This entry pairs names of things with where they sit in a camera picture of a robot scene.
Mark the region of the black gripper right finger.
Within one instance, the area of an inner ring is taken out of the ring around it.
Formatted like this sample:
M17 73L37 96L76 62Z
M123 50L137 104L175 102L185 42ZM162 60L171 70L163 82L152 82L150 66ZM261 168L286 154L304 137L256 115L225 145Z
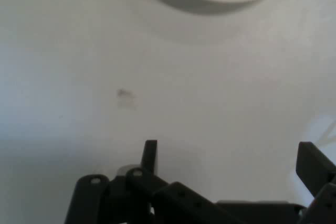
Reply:
M300 142L296 173L313 196L299 223L335 223L335 164L313 143Z

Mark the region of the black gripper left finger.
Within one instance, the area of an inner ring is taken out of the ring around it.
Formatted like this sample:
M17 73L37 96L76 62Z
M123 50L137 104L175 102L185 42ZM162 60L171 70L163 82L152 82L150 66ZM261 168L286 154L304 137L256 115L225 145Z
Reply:
M156 176L157 141L145 141L140 165L109 180L80 178L66 223L236 223L236 218L181 183Z

